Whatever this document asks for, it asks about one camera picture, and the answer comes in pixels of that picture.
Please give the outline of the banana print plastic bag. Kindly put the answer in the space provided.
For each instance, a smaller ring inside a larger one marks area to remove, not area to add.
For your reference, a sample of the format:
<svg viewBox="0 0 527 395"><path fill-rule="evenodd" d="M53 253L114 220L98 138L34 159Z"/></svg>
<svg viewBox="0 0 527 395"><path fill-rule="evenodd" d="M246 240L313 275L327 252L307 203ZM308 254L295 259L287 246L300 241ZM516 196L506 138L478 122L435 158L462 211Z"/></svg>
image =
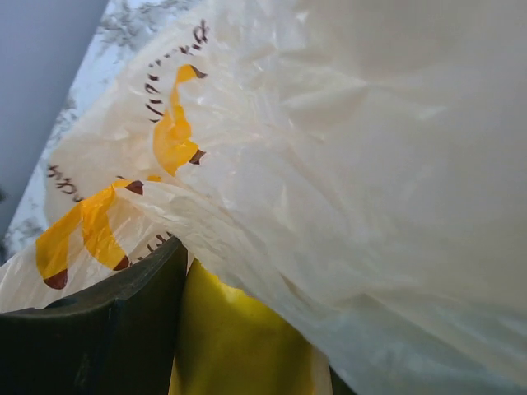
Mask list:
<svg viewBox="0 0 527 395"><path fill-rule="evenodd" d="M185 281L199 261L282 317L330 394L526 391L523 1L203 1L46 177L1 316L176 238Z"/></svg>

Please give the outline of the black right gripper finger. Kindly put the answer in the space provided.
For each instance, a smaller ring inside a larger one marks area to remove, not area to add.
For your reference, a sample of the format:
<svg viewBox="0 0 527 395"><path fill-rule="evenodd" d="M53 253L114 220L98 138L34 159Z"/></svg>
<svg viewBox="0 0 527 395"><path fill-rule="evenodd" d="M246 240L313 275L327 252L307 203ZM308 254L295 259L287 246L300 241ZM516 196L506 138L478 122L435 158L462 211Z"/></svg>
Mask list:
<svg viewBox="0 0 527 395"><path fill-rule="evenodd" d="M167 394L187 250L147 258L43 309L1 316L3 394Z"/></svg>

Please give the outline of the yellow fake banana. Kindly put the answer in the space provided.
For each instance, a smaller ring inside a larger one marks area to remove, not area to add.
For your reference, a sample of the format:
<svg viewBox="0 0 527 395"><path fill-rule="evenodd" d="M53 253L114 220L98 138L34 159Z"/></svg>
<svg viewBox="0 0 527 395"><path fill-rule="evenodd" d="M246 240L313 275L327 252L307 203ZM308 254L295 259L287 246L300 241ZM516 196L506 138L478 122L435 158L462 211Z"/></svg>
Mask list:
<svg viewBox="0 0 527 395"><path fill-rule="evenodd" d="M330 394L329 365L282 317L193 261L176 331L171 394Z"/></svg>

